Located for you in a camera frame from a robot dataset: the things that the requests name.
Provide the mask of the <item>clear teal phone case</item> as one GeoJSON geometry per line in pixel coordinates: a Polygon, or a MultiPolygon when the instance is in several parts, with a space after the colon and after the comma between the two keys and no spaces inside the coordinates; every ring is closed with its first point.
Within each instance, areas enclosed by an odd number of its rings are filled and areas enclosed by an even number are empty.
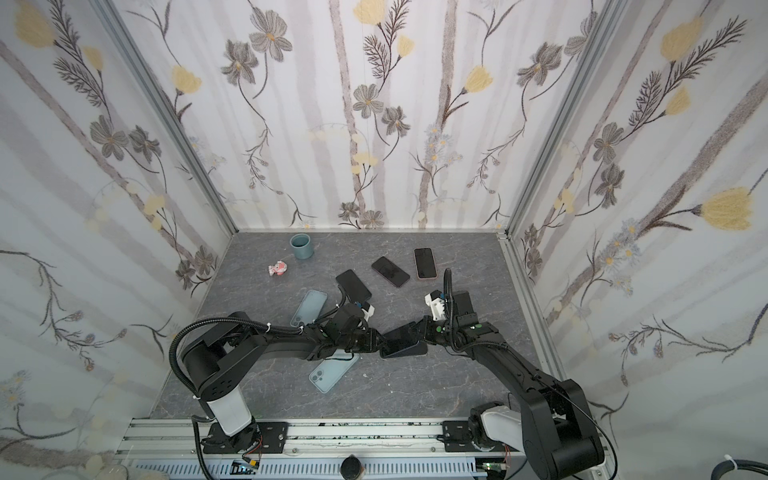
{"type": "Polygon", "coordinates": [[[313,323],[322,313],[328,295],[317,290],[308,290],[290,320],[291,327],[313,323]]]}

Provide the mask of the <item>teal ceramic cup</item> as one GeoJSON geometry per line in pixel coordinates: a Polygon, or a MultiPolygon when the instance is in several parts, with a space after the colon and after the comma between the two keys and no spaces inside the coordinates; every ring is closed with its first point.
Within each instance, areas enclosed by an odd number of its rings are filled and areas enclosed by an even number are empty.
{"type": "Polygon", "coordinates": [[[293,235],[290,239],[290,247],[297,260],[307,260],[314,255],[314,244],[308,234],[293,235]]]}

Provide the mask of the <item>light blue phone case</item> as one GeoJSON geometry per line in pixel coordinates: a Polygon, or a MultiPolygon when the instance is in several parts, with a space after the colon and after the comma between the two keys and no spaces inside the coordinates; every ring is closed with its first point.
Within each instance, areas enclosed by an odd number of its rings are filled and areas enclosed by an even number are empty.
{"type": "Polygon", "coordinates": [[[327,394],[358,361],[357,354],[337,350],[309,374],[309,380],[321,393],[327,394]]]}

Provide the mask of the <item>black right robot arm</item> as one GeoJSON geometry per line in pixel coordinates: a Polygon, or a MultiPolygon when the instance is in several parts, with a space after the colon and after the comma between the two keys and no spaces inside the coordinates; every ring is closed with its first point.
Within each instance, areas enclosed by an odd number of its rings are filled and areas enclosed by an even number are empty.
{"type": "Polygon", "coordinates": [[[515,412],[491,402],[473,409],[468,418],[472,443],[478,448],[501,443],[523,452],[541,479],[565,479],[603,464],[604,432],[580,385],[543,372],[513,349],[495,326],[480,321],[469,293],[453,290],[449,269],[439,298],[444,318],[423,329],[424,341],[487,368],[519,407],[515,412]]]}

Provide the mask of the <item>black knob on rail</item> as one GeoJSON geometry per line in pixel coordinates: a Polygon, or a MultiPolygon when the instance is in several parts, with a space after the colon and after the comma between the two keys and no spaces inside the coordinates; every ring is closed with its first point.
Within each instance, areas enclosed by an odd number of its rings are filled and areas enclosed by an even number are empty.
{"type": "Polygon", "coordinates": [[[365,468],[361,460],[355,455],[346,457],[340,465],[340,474],[343,480],[361,480],[365,468]]]}

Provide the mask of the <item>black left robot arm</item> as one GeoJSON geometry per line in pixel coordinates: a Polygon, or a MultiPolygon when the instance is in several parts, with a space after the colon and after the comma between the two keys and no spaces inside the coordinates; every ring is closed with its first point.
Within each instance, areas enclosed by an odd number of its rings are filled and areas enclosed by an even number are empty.
{"type": "Polygon", "coordinates": [[[366,311],[343,302],[298,327],[261,323],[244,312],[195,321],[173,339],[168,361],[172,373],[200,402],[205,419],[212,423],[207,436],[197,439],[197,450],[244,453],[263,439],[241,388],[257,361],[320,361],[338,350],[374,353],[384,345],[384,336],[368,325],[366,311]]]}

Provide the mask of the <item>blue-edged smartphone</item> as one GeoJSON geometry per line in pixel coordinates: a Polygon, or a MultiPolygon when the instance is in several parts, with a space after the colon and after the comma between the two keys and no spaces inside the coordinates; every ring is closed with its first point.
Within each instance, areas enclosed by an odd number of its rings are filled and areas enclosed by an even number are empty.
{"type": "Polygon", "coordinates": [[[372,298],[371,291],[352,269],[347,269],[337,275],[335,280],[352,303],[363,304],[372,298]]]}

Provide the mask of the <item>pink pig figurine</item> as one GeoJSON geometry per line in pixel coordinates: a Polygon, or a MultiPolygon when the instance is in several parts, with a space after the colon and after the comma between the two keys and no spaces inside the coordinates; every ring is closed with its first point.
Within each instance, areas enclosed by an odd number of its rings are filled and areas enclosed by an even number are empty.
{"type": "Polygon", "coordinates": [[[280,260],[268,266],[268,274],[270,276],[282,276],[283,274],[286,273],[287,269],[288,269],[287,264],[284,261],[280,260]]]}

